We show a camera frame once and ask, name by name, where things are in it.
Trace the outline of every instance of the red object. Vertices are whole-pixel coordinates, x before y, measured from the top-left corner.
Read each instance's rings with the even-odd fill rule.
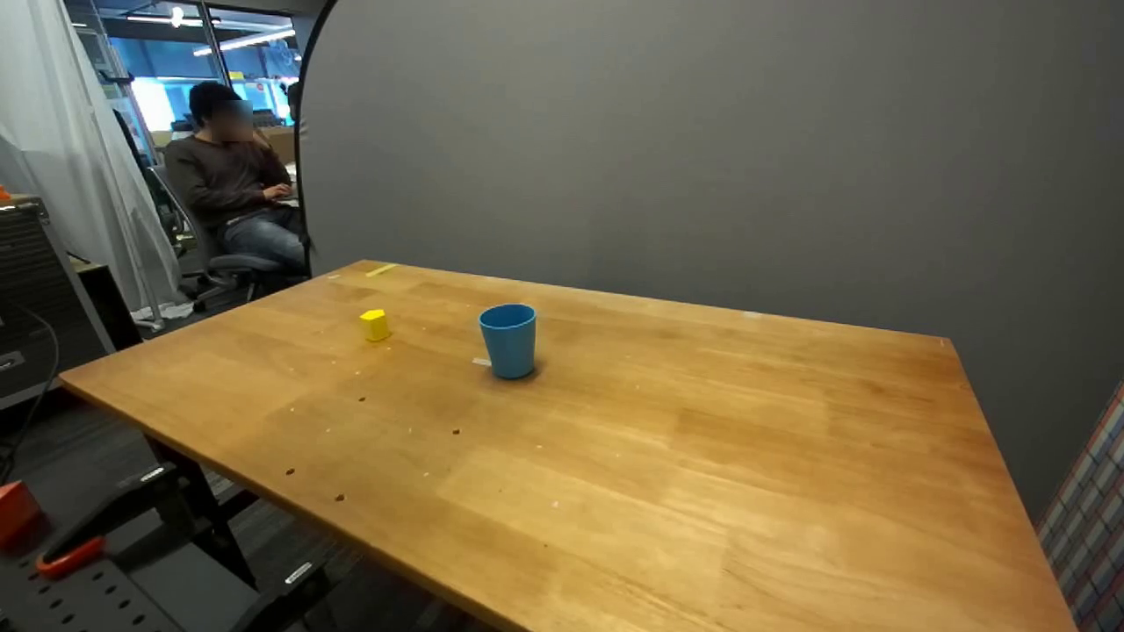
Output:
[[[41,579],[63,579],[63,576],[76,571],[82,566],[96,560],[101,553],[101,548],[104,548],[104,536],[91,536],[58,557],[37,557],[35,571]]]
[[[37,500],[29,485],[0,485],[0,548],[5,548],[17,533],[24,533],[37,518]]]

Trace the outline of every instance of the gray backdrop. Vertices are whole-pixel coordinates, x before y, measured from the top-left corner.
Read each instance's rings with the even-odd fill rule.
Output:
[[[1031,513],[1124,374],[1115,0],[341,0],[315,268],[943,332]]]

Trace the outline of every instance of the blue cup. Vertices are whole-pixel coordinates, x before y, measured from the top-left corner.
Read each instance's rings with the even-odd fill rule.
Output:
[[[532,307],[529,306],[494,306],[482,313],[482,332],[491,354],[491,372],[500,380],[523,380],[532,372]]]

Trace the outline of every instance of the dark shirt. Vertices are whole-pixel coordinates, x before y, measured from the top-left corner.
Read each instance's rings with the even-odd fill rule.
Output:
[[[261,145],[205,145],[195,138],[166,148],[167,186],[205,225],[267,210],[264,186],[290,183],[275,149]]]

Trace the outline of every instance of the cable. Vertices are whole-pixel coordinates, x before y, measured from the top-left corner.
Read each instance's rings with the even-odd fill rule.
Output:
[[[12,306],[22,313],[29,313],[50,338],[50,348],[53,348],[53,359],[50,359],[50,372],[41,374],[41,389],[35,392],[35,400],[29,402],[29,414],[24,420],[5,434],[0,438],[0,479],[5,479],[12,472],[12,459],[17,459],[17,434],[35,420],[50,385],[58,380],[58,366],[63,366],[63,342],[58,342],[58,328],[35,307],[24,307],[24,306]]]

